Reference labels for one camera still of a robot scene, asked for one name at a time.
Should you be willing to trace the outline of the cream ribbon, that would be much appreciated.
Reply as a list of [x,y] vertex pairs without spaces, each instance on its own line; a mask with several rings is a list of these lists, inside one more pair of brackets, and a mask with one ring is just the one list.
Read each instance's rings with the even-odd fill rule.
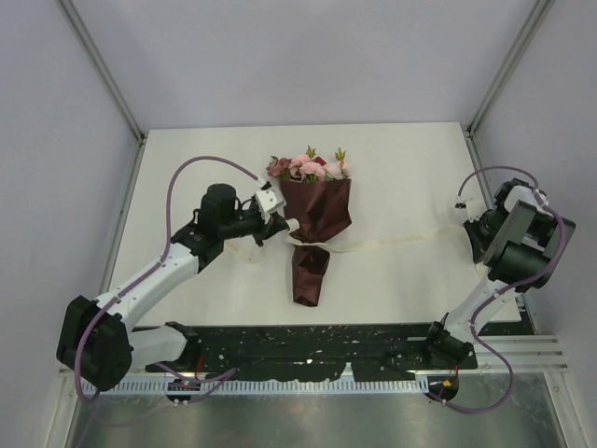
[[[415,242],[435,241],[440,237],[453,234],[461,234],[463,232],[464,228],[462,226],[451,224],[444,227],[410,233],[393,238],[367,239],[364,241],[356,242],[302,243],[298,239],[291,237],[288,232],[284,232],[283,236],[284,242],[292,246],[319,247],[332,253],[345,254],[360,251],[380,250],[389,247],[398,247],[401,245]],[[224,253],[229,256],[229,260],[234,259],[237,263],[240,263],[241,265],[254,265],[258,263],[260,260],[260,256],[252,255],[251,253],[243,250],[237,243],[233,242],[226,242],[224,244]]]

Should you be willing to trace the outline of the red wrapping paper sheet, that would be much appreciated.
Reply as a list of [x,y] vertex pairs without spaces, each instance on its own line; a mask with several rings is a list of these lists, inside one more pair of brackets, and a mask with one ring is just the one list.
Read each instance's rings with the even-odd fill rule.
[[330,252],[322,243],[352,225],[349,201],[352,180],[313,183],[286,180],[280,184],[285,197],[285,217],[298,221],[291,237],[299,241],[291,259],[293,302],[306,307],[319,304]]

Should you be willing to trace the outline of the dusty pink flower stem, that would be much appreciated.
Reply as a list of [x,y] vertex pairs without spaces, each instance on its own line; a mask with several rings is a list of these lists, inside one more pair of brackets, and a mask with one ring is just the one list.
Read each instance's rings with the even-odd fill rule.
[[278,180],[289,180],[291,160],[288,158],[277,158],[272,156],[271,161],[266,167],[266,173],[269,177]]

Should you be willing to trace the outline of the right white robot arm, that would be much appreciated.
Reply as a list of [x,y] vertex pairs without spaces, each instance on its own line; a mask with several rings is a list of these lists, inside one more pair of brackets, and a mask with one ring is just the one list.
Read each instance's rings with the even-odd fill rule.
[[434,368],[462,365],[474,355],[473,342],[498,311],[547,283],[576,223],[552,211],[542,190],[513,178],[495,193],[491,209],[463,227],[473,261],[486,271],[458,307],[431,324],[422,356]]

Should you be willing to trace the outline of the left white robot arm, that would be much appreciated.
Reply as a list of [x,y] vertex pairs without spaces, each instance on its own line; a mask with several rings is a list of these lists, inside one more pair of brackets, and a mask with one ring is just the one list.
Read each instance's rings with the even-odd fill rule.
[[69,303],[58,360],[100,392],[115,387],[129,371],[157,363],[179,371],[193,369],[201,355],[194,330],[177,322],[146,330],[137,330],[137,324],[170,292],[220,256],[227,240],[250,236],[263,245],[279,232],[297,230],[296,219],[279,214],[284,205],[282,193],[275,188],[257,191],[242,208],[234,187],[210,186],[189,223],[143,271],[95,299],[78,296]]

